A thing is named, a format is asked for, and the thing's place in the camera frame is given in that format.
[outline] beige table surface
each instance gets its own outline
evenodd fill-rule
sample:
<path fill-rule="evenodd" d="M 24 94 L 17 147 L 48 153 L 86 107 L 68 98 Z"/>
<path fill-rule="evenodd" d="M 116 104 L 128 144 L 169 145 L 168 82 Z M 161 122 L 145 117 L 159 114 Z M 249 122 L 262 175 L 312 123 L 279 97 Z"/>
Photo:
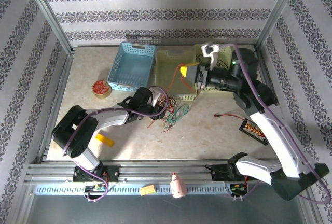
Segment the beige table surface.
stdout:
<path fill-rule="evenodd" d="M 158 47 L 158 49 L 193 49 L 192 46 Z M 74 105 L 84 109 L 110 107 L 121 102 L 130 92 L 114 90 L 105 99 L 96 98 L 91 87 L 100 79 L 107 79 L 118 47 L 77 48 L 64 92 L 57 123 Z M 154 69 L 150 84 L 154 81 Z M 201 93 L 188 103 L 190 110 L 171 130 L 165 130 L 164 122 L 144 118 L 130 124 L 101 130 L 114 140 L 108 147 L 95 140 L 89 148 L 102 160 L 106 159 L 228 159 L 238 152 L 247 152 L 257 158 L 276 158 L 272 148 L 238 130 L 242 121 L 234 117 L 218 117 L 215 113 L 245 113 L 235 103 L 232 93 Z M 62 149 L 51 141 L 47 160 L 70 160 L 62 156 Z"/>

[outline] robotic arm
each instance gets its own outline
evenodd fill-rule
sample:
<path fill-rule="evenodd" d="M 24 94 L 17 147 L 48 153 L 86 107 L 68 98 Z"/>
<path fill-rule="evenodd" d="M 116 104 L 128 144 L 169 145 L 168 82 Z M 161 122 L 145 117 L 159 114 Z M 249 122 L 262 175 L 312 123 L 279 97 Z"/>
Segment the robotic arm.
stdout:
<path fill-rule="evenodd" d="M 256 80 L 258 61 L 253 52 L 248 49 L 240 49 L 241 57 L 258 96 L 269 109 L 263 108 L 255 98 L 235 52 L 232 55 L 229 71 L 214 67 L 221 47 L 222 45 L 219 44 L 203 45 L 202 53 L 205 57 L 211 58 L 211 63 L 187 64 L 181 67 L 181 73 L 188 80 L 196 83 L 200 89 L 211 85 L 222 91 L 233 92 L 237 105 L 263 131 L 280 161 L 274 163 L 258 160 L 241 152 L 228 161 L 229 174 L 257 178 L 270 184 L 280 197 L 290 200 L 317 182 L 315 172 L 319 178 L 322 178 L 329 173 L 329 169 L 326 164 L 317 163 L 304 153 L 296 135 L 283 120 L 273 93 L 265 84 Z M 290 134 L 292 139 L 299 144 L 296 149 L 287 134 Z"/>

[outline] green wire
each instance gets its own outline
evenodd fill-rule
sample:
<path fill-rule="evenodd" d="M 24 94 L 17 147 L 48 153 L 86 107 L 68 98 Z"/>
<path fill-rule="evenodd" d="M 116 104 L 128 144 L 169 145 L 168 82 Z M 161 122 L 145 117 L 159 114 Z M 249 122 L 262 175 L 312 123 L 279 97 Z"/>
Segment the green wire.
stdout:
<path fill-rule="evenodd" d="M 169 129 L 174 125 L 177 121 L 182 119 L 183 116 L 185 116 L 189 111 L 189 105 L 184 104 L 180 106 L 174 113 L 168 114 L 167 117 L 165 117 L 165 128 Z"/>

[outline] yellow object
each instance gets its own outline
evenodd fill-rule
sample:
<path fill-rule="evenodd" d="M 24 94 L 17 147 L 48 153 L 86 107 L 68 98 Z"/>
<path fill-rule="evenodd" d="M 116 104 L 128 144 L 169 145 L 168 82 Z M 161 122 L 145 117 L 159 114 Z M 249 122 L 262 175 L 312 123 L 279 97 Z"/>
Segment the yellow object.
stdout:
<path fill-rule="evenodd" d="M 184 66 L 181 66 L 180 67 L 180 73 L 183 75 L 183 77 L 186 77 L 187 76 L 187 67 L 196 66 L 198 64 L 199 64 L 199 62 L 194 62 L 194 63 L 188 63 Z"/>
<path fill-rule="evenodd" d="M 100 133 L 98 133 L 95 138 L 98 139 L 100 142 L 104 143 L 105 145 L 108 145 L 109 147 L 112 147 L 114 145 L 114 141 L 112 139 L 105 137 Z"/>
<path fill-rule="evenodd" d="M 152 194 L 154 192 L 156 192 L 154 185 L 149 185 L 149 186 L 140 188 L 141 195 Z"/>

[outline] light blue basket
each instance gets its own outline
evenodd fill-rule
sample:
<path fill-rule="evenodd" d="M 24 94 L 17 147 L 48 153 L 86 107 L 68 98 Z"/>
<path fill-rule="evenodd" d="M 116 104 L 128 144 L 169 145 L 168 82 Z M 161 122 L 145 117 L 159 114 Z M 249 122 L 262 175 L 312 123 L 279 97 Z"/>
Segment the light blue basket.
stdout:
<path fill-rule="evenodd" d="M 112 89 L 136 92 L 149 81 L 156 46 L 122 42 L 107 82 Z"/>

